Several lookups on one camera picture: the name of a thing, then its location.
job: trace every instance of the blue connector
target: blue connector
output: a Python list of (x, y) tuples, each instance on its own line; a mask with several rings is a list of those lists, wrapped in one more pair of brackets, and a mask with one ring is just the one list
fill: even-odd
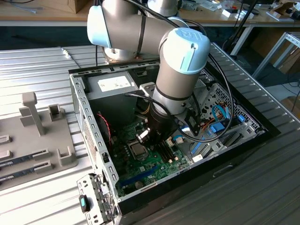
[(219, 132), (219, 131), (221, 131), (221, 130), (224, 130), (225, 127), (223, 126), (222, 123), (219, 122), (219, 123), (215, 123), (215, 124), (211, 125), (211, 126), (210, 126), (210, 129), (211, 129), (211, 131), (212, 131), (213, 133), (217, 133), (217, 132)]
[(244, 122), (246, 120), (245, 117), (243, 117), (242, 115), (239, 115), (238, 118), (241, 122)]

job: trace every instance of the floor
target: floor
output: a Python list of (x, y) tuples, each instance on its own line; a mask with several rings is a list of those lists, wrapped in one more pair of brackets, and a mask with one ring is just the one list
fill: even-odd
[[(207, 27), (206, 30), (211, 42), (216, 42), (219, 46), (233, 34), (233, 29), (228, 27)], [(0, 50), (90, 45), (85, 27), (0, 27), (0, 34)], [(236, 61), (252, 74), (262, 60), (262, 56), (245, 44)], [(299, 79), (300, 72), (289, 77), (290, 82)], [(261, 72), (258, 81), (264, 87), (275, 86), (270, 89), (271, 92), (282, 92), (282, 96), (296, 96), (297, 90), (300, 90), (298, 87), (291, 87), (287, 75), (271, 64)]]

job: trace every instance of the open pc case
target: open pc case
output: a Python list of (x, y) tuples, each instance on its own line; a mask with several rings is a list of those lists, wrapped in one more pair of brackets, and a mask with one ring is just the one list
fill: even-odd
[[(94, 169), (77, 182), (89, 225), (133, 224), (233, 169), (279, 134), (230, 85), (234, 118), (221, 138), (191, 142), (174, 132), (159, 145), (142, 146), (135, 134), (147, 129), (148, 103), (124, 94), (151, 96), (158, 69), (159, 61), (150, 59), (69, 71), (75, 113)], [(194, 93), (201, 108), (199, 136), (208, 139), (226, 126), (229, 102), (224, 80), (211, 64), (200, 73)], [(193, 99), (190, 108), (196, 108)]]

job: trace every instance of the ribbed metal surface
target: ribbed metal surface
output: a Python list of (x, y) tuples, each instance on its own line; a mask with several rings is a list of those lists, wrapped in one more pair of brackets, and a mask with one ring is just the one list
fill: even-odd
[[(66, 48), (81, 67), (95, 65), (95, 47)], [(98, 63), (104, 63), (102, 53)], [(68, 70), (60, 48), (0, 52), (0, 118), (19, 115), (23, 92), (35, 91), (37, 109), (59, 103), (67, 113), (78, 166), (0, 192), (0, 224), (86, 224), (76, 181), (91, 172), (74, 114)]]
[[(93, 46), (66, 49), (80, 66), (95, 65)], [(298, 121), (219, 49), (213, 47), (211, 53), (229, 81), (282, 134), (232, 172), (140, 224), (297, 224), (291, 220), (300, 214)], [(98, 57), (98, 62), (104, 63), (101, 53)], [(68, 80), (71, 68), (77, 66), (59, 48), (0, 52), (0, 118), (19, 114), (21, 93), (26, 91), (36, 92), (39, 110), (59, 103), (68, 113), (79, 160), (74, 168), (0, 192), (1, 224), (86, 224), (76, 181), (90, 173), (91, 166), (73, 113)]]

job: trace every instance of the motherboard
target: motherboard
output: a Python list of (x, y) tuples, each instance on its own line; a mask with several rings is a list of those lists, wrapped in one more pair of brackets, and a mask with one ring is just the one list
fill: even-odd
[(148, 149), (138, 143), (135, 134), (143, 130), (145, 121), (125, 126), (113, 136), (111, 158), (120, 180), (116, 188), (120, 196), (125, 196), (142, 187), (154, 183), (189, 165), (180, 149), (167, 143)]

